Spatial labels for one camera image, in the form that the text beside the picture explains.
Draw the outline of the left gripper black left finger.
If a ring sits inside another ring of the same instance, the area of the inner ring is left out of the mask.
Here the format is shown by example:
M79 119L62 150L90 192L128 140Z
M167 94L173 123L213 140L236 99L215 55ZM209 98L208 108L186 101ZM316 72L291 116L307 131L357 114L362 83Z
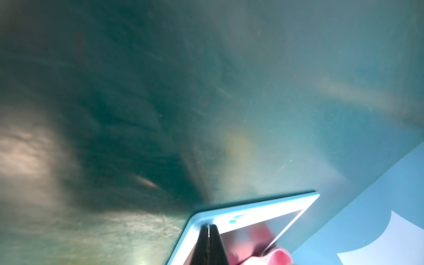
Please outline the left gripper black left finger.
M207 265L209 252L209 226L202 226L194 247L190 265Z

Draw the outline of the blue-edged white drawing tablet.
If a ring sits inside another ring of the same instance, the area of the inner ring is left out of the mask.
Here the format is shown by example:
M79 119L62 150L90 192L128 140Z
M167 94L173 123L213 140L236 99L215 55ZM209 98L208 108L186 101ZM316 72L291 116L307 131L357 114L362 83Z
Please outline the blue-edged white drawing tablet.
M187 265L202 227L216 225L224 237L224 248L234 264L262 255L318 199L318 192L260 198L237 202L192 215L168 260L169 265Z

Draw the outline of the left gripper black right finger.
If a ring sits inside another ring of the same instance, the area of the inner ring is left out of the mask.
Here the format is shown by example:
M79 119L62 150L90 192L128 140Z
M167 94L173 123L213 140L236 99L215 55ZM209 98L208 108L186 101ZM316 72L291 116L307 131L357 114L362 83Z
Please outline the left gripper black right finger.
M214 224L209 227L209 264L229 265L218 227Z

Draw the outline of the pink cloth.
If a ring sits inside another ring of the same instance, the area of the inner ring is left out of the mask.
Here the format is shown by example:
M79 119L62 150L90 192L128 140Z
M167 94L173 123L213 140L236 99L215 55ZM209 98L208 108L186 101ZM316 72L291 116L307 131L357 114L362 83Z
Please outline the pink cloth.
M292 265L293 259L290 253L283 248L274 248L268 254L261 257L250 257L242 265Z

